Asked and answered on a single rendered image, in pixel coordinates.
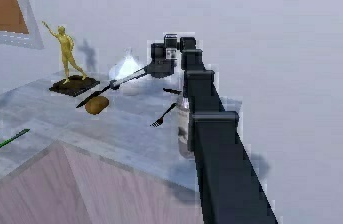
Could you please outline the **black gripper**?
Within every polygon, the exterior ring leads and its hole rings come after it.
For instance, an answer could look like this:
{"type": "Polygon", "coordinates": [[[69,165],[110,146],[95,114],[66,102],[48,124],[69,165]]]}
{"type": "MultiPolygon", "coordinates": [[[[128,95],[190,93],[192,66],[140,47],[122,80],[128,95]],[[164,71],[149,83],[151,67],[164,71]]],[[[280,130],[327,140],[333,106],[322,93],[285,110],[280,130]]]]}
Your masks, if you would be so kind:
{"type": "Polygon", "coordinates": [[[117,90],[124,83],[139,79],[147,74],[154,78],[165,78],[174,74],[176,65],[176,49],[166,48],[164,43],[151,44],[151,62],[134,73],[117,80],[112,80],[109,85],[117,90]]]}

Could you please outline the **clear glass vase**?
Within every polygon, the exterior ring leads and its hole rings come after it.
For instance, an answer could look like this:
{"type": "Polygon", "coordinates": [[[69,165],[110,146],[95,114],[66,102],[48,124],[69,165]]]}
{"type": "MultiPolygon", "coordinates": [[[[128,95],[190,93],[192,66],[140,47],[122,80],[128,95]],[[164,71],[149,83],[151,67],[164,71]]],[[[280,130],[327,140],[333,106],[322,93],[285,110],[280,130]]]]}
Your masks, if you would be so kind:
{"type": "Polygon", "coordinates": [[[131,48],[125,50],[124,57],[109,70],[111,80],[123,79],[143,67],[143,64],[133,55],[131,48]]]}

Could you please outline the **black knife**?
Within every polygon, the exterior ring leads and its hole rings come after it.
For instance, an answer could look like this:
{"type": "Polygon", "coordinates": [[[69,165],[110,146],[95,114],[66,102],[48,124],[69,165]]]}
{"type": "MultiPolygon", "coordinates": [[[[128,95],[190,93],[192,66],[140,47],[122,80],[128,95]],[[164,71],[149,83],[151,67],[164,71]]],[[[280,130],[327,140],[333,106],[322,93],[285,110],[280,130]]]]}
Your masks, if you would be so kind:
{"type": "Polygon", "coordinates": [[[102,90],[98,90],[93,92],[91,95],[89,95],[87,98],[85,98],[83,101],[81,101],[76,108],[80,108],[84,105],[86,105],[87,102],[89,102],[92,98],[99,96],[100,94],[104,93],[105,91],[107,91],[108,89],[110,89],[110,86],[106,86],[104,87],[102,90]]]}

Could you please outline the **brown potato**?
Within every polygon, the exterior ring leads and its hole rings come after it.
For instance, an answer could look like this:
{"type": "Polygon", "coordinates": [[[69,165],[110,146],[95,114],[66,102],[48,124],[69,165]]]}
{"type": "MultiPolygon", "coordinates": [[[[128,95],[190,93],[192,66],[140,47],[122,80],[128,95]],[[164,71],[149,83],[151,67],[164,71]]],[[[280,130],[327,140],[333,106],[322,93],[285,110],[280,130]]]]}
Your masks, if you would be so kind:
{"type": "Polygon", "coordinates": [[[109,105],[109,99],[104,96],[96,96],[90,99],[86,105],[85,110],[92,115],[99,114],[103,109],[109,105]]]}

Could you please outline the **black fork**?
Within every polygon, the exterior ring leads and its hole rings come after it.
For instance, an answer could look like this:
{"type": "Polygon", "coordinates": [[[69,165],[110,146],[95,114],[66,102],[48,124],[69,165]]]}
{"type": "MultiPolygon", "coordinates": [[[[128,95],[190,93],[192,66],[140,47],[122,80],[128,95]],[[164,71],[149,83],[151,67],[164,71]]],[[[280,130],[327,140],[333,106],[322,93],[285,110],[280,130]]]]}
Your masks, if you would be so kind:
{"type": "Polygon", "coordinates": [[[169,113],[171,112],[175,107],[176,107],[176,103],[172,103],[170,105],[170,107],[155,121],[153,122],[150,126],[151,127],[159,127],[160,125],[163,124],[164,122],[164,117],[169,113]]]}

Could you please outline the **gold statue on black base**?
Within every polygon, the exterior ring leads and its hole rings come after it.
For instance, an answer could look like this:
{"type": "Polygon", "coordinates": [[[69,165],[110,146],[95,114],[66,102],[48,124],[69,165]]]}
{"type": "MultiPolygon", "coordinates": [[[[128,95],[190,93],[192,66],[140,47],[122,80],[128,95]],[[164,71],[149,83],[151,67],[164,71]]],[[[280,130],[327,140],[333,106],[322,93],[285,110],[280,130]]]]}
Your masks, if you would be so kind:
{"type": "Polygon", "coordinates": [[[66,33],[65,27],[59,26],[57,31],[54,32],[45,21],[43,21],[42,24],[59,42],[65,75],[62,80],[54,83],[49,90],[67,96],[76,97],[97,86],[99,81],[95,78],[89,77],[76,63],[73,55],[74,41],[66,33]]]}

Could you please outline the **green pencil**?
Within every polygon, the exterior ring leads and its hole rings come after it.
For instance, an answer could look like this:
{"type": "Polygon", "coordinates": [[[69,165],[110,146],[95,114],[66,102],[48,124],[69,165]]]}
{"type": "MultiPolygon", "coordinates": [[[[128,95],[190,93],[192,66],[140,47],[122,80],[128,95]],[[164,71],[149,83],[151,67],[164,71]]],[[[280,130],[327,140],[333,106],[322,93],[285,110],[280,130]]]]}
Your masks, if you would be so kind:
{"type": "Polygon", "coordinates": [[[28,133],[30,131],[30,129],[23,129],[20,132],[18,132],[17,134],[15,134],[13,137],[4,140],[3,142],[0,143],[0,148],[6,146],[7,144],[11,143],[12,141],[14,141],[15,139],[23,136],[24,134],[28,133]]]}

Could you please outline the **pink counter with grey top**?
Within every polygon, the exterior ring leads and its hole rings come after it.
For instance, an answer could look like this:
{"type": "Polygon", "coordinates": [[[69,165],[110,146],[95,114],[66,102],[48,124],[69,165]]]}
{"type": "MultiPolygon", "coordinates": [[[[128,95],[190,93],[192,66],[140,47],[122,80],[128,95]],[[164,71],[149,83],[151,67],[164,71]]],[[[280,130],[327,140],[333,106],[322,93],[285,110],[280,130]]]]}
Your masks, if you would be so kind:
{"type": "Polygon", "coordinates": [[[49,90],[55,73],[0,95],[0,224],[203,224],[195,164],[169,112],[176,77],[109,91],[98,115],[49,90]]]}

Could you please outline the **white framed window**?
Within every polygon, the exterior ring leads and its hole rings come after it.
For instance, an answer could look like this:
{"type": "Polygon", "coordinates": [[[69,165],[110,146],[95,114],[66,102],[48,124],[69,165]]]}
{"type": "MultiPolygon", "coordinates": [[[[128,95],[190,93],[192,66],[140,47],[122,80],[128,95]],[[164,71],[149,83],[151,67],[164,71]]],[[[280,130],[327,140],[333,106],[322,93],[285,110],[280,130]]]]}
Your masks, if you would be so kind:
{"type": "Polygon", "coordinates": [[[44,48],[30,0],[0,0],[0,44],[44,48]]]}

